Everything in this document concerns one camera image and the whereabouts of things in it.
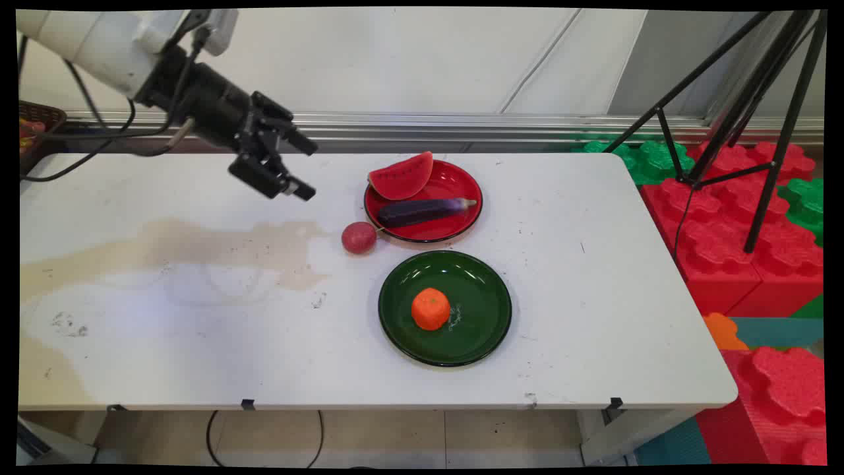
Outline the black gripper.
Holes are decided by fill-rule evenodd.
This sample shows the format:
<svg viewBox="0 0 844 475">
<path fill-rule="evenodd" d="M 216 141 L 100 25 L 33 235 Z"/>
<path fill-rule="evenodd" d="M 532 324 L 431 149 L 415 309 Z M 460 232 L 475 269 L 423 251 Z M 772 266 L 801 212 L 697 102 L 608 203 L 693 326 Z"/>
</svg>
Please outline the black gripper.
<svg viewBox="0 0 844 475">
<path fill-rule="evenodd" d="M 181 92 L 177 93 L 180 74 L 187 64 L 188 53 L 183 48 L 163 52 L 136 101 L 168 112 L 174 124 L 181 125 L 192 118 L 196 135 L 234 151 L 240 150 L 235 136 L 243 129 L 250 111 L 256 132 L 274 133 L 307 156 L 318 151 L 318 144 L 293 122 L 292 111 L 259 91 L 246 93 L 205 63 L 190 66 Z M 313 186 L 289 173 L 280 154 L 266 148 L 242 150 L 228 172 L 269 199 L 287 195 L 310 201 L 317 193 Z"/>
</svg>

